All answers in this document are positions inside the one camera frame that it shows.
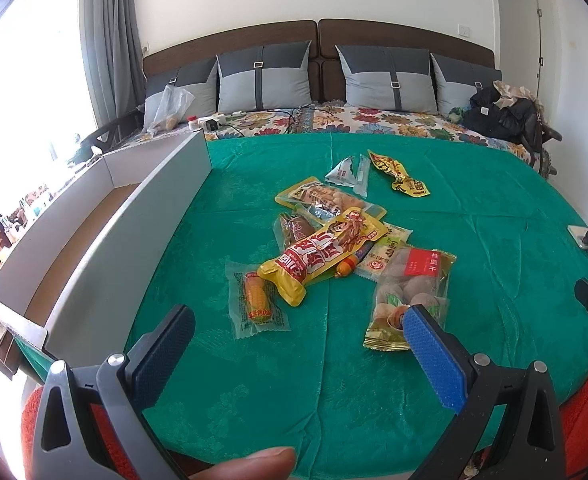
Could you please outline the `person's thumb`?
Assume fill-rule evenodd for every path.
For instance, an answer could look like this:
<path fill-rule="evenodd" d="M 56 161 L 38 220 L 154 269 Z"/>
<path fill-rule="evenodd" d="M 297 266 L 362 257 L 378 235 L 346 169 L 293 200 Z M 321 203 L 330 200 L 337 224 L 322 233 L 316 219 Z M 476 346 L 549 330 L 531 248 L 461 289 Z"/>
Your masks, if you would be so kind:
<path fill-rule="evenodd" d="M 192 480 L 281 480 L 290 478 L 296 452 L 288 446 L 265 448 L 249 456 L 228 460 L 197 474 Z"/>

